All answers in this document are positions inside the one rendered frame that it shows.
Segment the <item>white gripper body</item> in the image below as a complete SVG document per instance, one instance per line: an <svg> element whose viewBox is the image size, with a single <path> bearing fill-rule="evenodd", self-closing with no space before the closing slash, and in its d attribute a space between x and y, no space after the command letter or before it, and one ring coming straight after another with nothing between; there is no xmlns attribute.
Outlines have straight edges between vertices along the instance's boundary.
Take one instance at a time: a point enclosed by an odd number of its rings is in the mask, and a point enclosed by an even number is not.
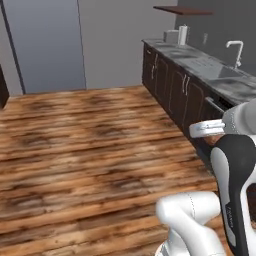
<svg viewBox="0 0 256 256"><path fill-rule="evenodd" d="M189 126L192 138L202 138L224 133L225 123L221 119L206 120Z"/></svg>

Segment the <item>dark wooden cupboard run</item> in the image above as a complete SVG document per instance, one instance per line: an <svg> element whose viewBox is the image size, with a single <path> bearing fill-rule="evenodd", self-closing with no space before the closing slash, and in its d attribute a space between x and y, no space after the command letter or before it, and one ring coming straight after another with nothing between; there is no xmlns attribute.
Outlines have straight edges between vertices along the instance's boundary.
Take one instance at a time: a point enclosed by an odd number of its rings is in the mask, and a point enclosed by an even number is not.
<svg viewBox="0 0 256 256"><path fill-rule="evenodd" d="M168 45L150 40L143 40L143 44L142 83L188 137L189 129L184 119L189 73L178 60L195 58L196 50L189 46Z"/></svg>

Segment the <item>grey sink basin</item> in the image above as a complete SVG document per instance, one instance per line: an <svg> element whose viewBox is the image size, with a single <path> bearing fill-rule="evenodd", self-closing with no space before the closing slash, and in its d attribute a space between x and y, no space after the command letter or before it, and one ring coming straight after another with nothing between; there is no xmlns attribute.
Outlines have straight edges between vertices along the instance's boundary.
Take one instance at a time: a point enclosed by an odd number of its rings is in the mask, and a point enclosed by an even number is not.
<svg viewBox="0 0 256 256"><path fill-rule="evenodd" d="M208 80L242 77L243 74L218 63L199 62L200 74Z"/></svg>

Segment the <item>white tap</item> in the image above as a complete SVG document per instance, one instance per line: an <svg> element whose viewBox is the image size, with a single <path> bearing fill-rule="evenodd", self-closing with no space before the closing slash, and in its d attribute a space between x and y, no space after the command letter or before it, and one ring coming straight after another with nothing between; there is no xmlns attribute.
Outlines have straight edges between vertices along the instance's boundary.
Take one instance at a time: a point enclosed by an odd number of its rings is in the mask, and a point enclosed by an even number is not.
<svg viewBox="0 0 256 256"><path fill-rule="evenodd" d="M241 66L241 55L244 42L241 40L230 40L226 43L226 47L229 48L231 46L237 46L237 50L231 50L227 55L227 59L232 67L237 70Z"/></svg>

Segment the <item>grey toaster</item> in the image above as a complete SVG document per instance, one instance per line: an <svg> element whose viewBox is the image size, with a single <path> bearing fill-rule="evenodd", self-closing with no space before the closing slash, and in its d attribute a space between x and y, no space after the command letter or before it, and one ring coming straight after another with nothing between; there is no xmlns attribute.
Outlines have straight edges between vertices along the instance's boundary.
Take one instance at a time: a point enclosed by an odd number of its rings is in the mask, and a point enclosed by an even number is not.
<svg viewBox="0 0 256 256"><path fill-rule="evenodd" d="M163 34L163 41L168 44L177 44L178 43L178 30L167 30Z"/></svg>

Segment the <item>dark cabinet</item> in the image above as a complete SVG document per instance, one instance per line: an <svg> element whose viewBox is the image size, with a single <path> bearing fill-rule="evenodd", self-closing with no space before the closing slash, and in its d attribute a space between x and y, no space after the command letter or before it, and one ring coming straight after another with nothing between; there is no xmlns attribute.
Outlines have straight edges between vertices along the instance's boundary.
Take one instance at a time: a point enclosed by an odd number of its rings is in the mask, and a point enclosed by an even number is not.
<svg viewBox="0 0 256 256"><path fill-rule="evenodd" d="M3 109L9 99L9 91L5 82L2 67L0 66L0 109Z"/></svg>

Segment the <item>dark brown wall shelf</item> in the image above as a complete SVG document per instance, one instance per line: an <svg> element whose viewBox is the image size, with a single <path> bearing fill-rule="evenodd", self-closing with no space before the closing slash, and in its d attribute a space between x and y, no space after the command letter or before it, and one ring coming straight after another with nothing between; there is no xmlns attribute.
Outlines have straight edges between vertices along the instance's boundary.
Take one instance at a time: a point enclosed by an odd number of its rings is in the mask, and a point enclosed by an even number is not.
<svg viewBox="0 0 256 256"><path fill-rule="evenodd" d="M174 13L177 15L212 15L211 11L197 10L187 7L180 6L154 6L154 9L161 10L169 13Z"/></svg>

